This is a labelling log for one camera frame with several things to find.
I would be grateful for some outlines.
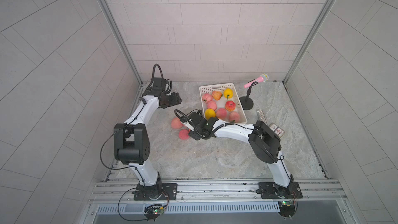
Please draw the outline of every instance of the black mounting plate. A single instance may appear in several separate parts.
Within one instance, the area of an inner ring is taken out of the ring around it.
[[[144,190],[144,187],[141,184],[137,185],[136,192],[140,193]],[[162,190],[169,194],[169,201],[175,200],[177,197],[177,184],[176,183],[162,183]],[[146,195],[134,195],[135,201],[151,201],[152,199]],[[166,197],[161,194],[157,201],[166,201]]]
[[[302,193],[301,193],[299,183],[298,182],[293,182],[293,183],[294,183],[294,187],[291,187],[291,190],[296,193],[296,197],[302,198]],[[280,200],[282,200],[282,198],[278,197],[275,194],[276,190],[275,190],[275,187],[273,186],[273,182],[261,182],[261,183],[258,183],[258,187],[259,187],[259,189],[264,190],[264,192],[261,194],[261,199],[280,199]],[[288,195],[286,199],[293,199],[293,195],[292,194]]]

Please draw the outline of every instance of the pink microphone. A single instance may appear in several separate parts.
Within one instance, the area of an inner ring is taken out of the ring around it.
[[[266,82],[266,81],[268,81],[268,75],[267,75],[266,73],[263,73],[263,74],[260,75],[260,77],[258,77],[257,79],[255,79],[255,80],[253,80],[253,81],[251,81],[251,82],[245,84],[244,88],[250,87],[250,85],[251,85],[253,82],[259,82],[259,83],[260,83],[260,82]]]

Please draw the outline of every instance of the red apple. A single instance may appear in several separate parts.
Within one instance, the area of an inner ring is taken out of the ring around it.
[[[235,110],[236,104],[233,101],[227,101],[225,103],[225,109],[232,112],[233,110]]]

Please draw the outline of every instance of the pink peach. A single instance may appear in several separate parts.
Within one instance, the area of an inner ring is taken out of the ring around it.
[[[182,140],[187,140],[187,139],[189,138],[188,133],[189,133],[189,131],[188,131],[187,129],[182,129],[182,130],[180,131],[180,133],[178,134],[178,137],[179,137],[180,139],[182,139]]]
[[[173,129],[180,129],[183,126],[183,124],[181,123],[180,119],[175,117],[172,120],[172,128]]]
[[[232,121],[238,122],[239,120],[240,120],[239,113],[232,112],[232,113],[229,114],[229,121],[230,122],[232,122]]]
[[[211,109],[213,109],[215,111],[217,109],[216,102],[211,101],[211,102],[207,103],[207,108],[211,108]]]
[[[207,104],[213,100],[213,96],[211,96],[209,93],[205,93],[202,95],[202,100]]]
[[[226,110],[224,108],[220,108],[216,111],[216,117],[220,119],[226,118]]]

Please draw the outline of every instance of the peach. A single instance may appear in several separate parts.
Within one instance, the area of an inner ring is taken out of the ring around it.
[[[226,110],[224,108],[220,108],[216,111],[216,117],[220,119],[226,118]]]
[[[229,121],[230,122],[238,122],[240,120],[239,113],[237,112],[232,112],[229,114]]]
[[[211,95],[213,96],[213,99],[215,99],[217,101],[217,100],[219,100],[222,97],[222,92],[213,91]]]
[[[225,109],[232,112],[233,110],[235,110],[236,104],[233,101],[227,101],[225,103]]]
[[[207,103],[207,108],[213,109],[214,111],[217,109],[217,104],[214,101],[210,101]]]
[[[182,140],[187,140],[187,139],[189,138],[188,133],[189,133],[189,131],[188,131],[187,129],[182,129],[182,130],[180,131],[180,133],[178,134],[178,137],[179,137],[180,139],[182,139]]]
[[[213,100],[213,97],[209,93],[202,95],[202,100],[207,104]]]
[[[181,123],[180,119],[175,117],[172,120],[172,128],[173,129],[180,129],[183,126],[183,124]]]

